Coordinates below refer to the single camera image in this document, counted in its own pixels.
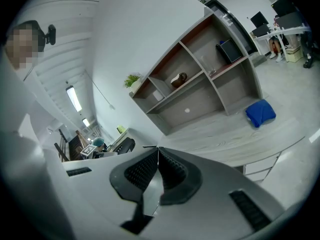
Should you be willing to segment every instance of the computer monitor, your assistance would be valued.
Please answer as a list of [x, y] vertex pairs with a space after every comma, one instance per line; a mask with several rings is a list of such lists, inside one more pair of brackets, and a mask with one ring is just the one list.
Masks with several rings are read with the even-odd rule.
[[271, 7], [275, 10], [278, 17], [285, 16], [297, 11], [297, 8], [290, 0], [278, 0], [271, 4]]
[[255, 25], [256, 28], [259, 28], [263, 24], [269, 24], [266, 18], [263, 16], [261, 11], [259, 11], [256, 15], [254, 15], [251, 19], [252, 23]]

